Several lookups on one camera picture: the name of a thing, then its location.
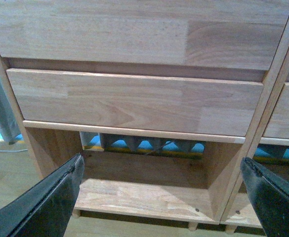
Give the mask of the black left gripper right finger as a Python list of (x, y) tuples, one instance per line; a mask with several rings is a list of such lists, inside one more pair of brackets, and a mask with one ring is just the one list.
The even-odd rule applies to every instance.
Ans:
[(289, 237), (289, 182), (251, 158), (240, 164), (248, 199), (268, 237)]

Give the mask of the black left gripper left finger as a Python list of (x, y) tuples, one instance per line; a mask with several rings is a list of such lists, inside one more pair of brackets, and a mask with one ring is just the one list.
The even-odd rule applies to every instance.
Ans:
[(78, 153), (0, 209), (0, 237), (62, 237), (84, 173)]

